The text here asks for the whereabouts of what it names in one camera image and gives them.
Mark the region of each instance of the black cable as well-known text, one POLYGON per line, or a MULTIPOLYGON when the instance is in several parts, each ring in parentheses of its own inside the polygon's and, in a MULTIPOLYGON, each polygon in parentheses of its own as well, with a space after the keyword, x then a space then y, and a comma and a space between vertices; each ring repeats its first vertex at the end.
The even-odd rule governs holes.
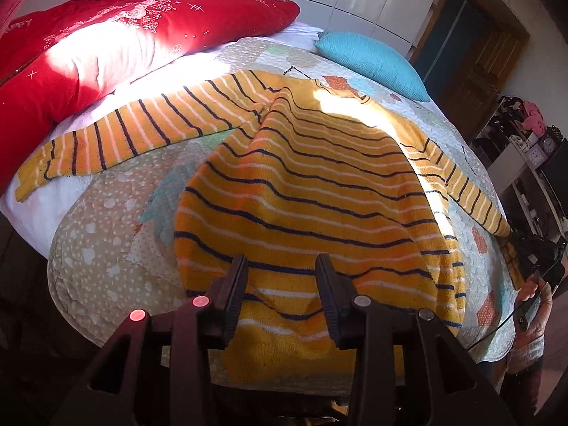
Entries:
MULTIPOLYGON (((558 264, 560 262, 560 260, 562 259, 562 257, 564 256, 564 252, 562 252, 561 254, 558 254, 558 258, 556 258, 556 260, 554 261, 554 263, 552 264, 552 266, 550 266, 548 269, 546 269, 546 272, 542 275, 542 278, 544 278, 545 275, 547 275, 550 270, 552 270, 553 267, 556 266, 556 264, 558 264)), ((495 332, 497 332, 499 329, 501 329, 502 326, 504 326, 504 324, 506 324, 509 319, 515 315, 515 312, 517 312, 519 310, 519 307, 517 307, 516 309, 513 309, 513 312, 511 312, 507 318, 505 320, 503 320, 502 323, 499 324, 499 326, 497 328, 495 328, 494 330, 491 330, 488 334, 486 334, 484 337, 482 337, 480 340, 475 341, 475 343, 473 343, 471 346, 469 346, 466 351, 471 351, 473 348, 475 348, 479 343, 481 343, 482 341, 485 341, 487 338, 489 338, 491 335, 493 335, 495 332)))

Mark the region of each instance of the bed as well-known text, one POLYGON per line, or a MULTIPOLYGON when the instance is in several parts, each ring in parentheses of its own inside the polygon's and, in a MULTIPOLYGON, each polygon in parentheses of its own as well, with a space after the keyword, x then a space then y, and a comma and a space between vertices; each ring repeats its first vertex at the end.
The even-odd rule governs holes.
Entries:
MULTIPOLYGON (((270 37, 241 38, 173 62, 116 90, 62 121, 49 142, 81 130, 113 110, 181 86, 242 69, 317 79, 350 89, 412 120, 496 205, 487 171, 434 102, 411 101, 316 53, 321 29, 295 22, 270 37)), ((49 291, 61 314, 101 346, 136 307, 167 312, 187 299, 173 254, 173 216, 180 191, 215 148, 223 133, 142 154, 102 173, 59 177, 17 202, 17 176, 0 199, 0 210, 16 231, 48 259, 49 291)), ((468 347, 512 311, 515 289, 496 240, 450 200, 449 216, 458 238, 468 301, 458 340, 468 347)), ((512 322, 472 351, 477 361, 500 360, 514 336, 512 322)), ((231 385, 216 354, 212 379, 231 385)), ((350 380, 337 376, 280 379, 251 387, 303 393, 347 394, 350 380)))

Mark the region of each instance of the blue knitted pillow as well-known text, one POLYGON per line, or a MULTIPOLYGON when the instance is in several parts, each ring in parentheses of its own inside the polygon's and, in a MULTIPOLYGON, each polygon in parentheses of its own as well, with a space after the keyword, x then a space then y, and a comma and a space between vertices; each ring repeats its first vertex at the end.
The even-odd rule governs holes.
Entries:
POLYGON ((415 101, 430 102, 416 70, 393 48, 358 33, 320 32, 318 52, 396 93, 415 101))

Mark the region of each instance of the red pillow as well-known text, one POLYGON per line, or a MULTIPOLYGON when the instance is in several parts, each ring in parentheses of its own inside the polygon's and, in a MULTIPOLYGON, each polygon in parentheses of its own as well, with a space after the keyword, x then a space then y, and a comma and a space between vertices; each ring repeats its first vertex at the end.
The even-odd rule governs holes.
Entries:
POLYGON ((76 30, 106 21, 126 6, 141 1, 145 0, 72 0, 14 19, 0 38, 0 53, 4 58, 0 79, 22 69, 76 30))
POLYGON ((0 193, 55 123, 185 53, 278 32, 299 8, 289 0, 141 0, 113 12, 0 86, 0 193))

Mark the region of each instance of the quilted bedspread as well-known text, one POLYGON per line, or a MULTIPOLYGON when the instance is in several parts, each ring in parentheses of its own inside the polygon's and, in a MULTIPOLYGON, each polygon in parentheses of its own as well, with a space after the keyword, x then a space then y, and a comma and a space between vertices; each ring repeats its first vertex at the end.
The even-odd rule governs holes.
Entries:
MULTIPOLYGON (((275 42, 242 39, 212 62, 226 65, 227 71, 254 69, 319 79, 332 88, 370 96, 417 124, 499 205, 485 168, 435 108, 400 97, 317 55, 275 42)), ((156 149, 104 171, 69 210, 52 243, 49 287, 59 310, 85 337, 102 345, 133 308, 156 314, 171 311, 186 299, 173 253, 174 214, 187 181, 231 132, 156 149)), ((449 211, 468 291, 457 337, 469 346, 512 311, 516 293, 495 239, 453 200, 449 211)), ((509 322, 472 355, 478 361, 498 360, 509 351, 513 335, 509 322)), ((211 351, 209 357, 213 381, 230 385, 219 354, 211 351)), ((344 395, 350 379, 330 374, 251 387, 344 395)))

